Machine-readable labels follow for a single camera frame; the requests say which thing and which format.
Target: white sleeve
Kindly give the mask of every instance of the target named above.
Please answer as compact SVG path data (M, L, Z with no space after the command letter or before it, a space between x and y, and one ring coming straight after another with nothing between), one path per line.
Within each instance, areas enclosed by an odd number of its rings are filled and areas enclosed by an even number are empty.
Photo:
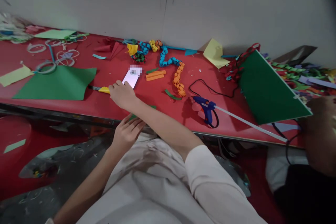
M266 223L205 145L185 160L191 194L214 223Z

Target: person's left hand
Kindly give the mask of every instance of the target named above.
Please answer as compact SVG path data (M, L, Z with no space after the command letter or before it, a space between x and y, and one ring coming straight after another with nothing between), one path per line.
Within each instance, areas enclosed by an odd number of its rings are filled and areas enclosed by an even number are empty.
M114 152L121 155L124 155L133 146L143 127L146 125L139 118L128 121L131 116L132 114L126 116L116 127L113 142L110 146Z

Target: black cord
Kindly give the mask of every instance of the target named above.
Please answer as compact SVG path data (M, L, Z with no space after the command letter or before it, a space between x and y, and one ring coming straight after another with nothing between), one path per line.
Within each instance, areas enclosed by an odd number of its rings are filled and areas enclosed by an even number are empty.
M288 140L288 138L287 137L285 137L285 135L275 126L275 123L273 122L272 123L272 126L273 126L273 128L276 130L276 132L278 132L279 133L279 135L280 136L282 136L283 138L285 138L285 139L287 139L287 142L286 142L286 149L285 149L285 153L286 153L286 159L287 159L287 162L289 163L289 165L291 165L292 163L289 161L289 158L288 158L288 148L289 148L289 145L290 145L290 143L296 138L296 137L298 137L300 134L301 134L301 132L302 132L302 127L301 127L301 125L299 124L299 122L297 121L297 120L295 120L295 119L293 119L298 125L299 125L299 127L300 127L300 132L298 133L298 134L296 134L295 136L293 136L291 139L289 139Z
M215 90L213 90L211 87L209 87L206 83L205 83L205 81L203 80L203 79L197 79L197 80L195 80L190 86L189 86L189 91L190 92L192 92L192 93L194 93L195 95L197 95L197 96L200 96L198 93L196 93L195 91L193 91L193 90L191 90L191 86L192 85L194 85L197 81L201 81L201 82L203 82L203 84L205 85L205 86L207 86L207 88L208 89L210 89L210 90L212 90L213 92L215 92L216 94L220 94L220 95L223 95L223 96L226 96L226 97L229 97L229 98L233 98L234 96L235 96L235 91L236 91L236 89L238 88L238 83L237 83L237 86L234 88L234 90L232 91L232 95L231 96L229 96L229 95L226 95L226 94L223 94L223 93L218 93L218 92L216 92Z
M210 127L211 127L211 128L217 128L217 127L218 127L218 125L219 125L219 119L218 119L218 115L217 115L216 111L215 111L215 110L213 110L213 112L214 112L214 114L215 114L215 117L216 117L216 120L217 120L217 124L216 124L216 126L215 126L215 127L214 127L212 124L209 124L209 125L210 125Z

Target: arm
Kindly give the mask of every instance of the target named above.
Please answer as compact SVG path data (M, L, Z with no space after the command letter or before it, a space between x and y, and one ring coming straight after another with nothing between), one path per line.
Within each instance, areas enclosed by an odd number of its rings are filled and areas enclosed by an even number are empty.
M118 80L108 87L111 99L125 109L145 121L167 144L186 160L188 153L203 142L189 129L175 119L153 109L135 96L134 90L125 82Z
M145 126L139 118L128 122L132 114L117 126L111 146L90 175L70 196L54 218L54 224L73 224L102 196L106 183L120 159L132 147Z
M313 115L303 120L303 140L309 164L326 176L336 177L335 96L312 99Z

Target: green board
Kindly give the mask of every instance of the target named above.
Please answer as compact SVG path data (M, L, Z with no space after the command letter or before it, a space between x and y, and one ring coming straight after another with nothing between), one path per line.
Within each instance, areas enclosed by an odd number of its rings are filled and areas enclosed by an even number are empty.
M239 85L259 125L312 115L257 50L241 67Z
M97 68L57 66L51 73L36 73L13 99L83 100L96 71Z

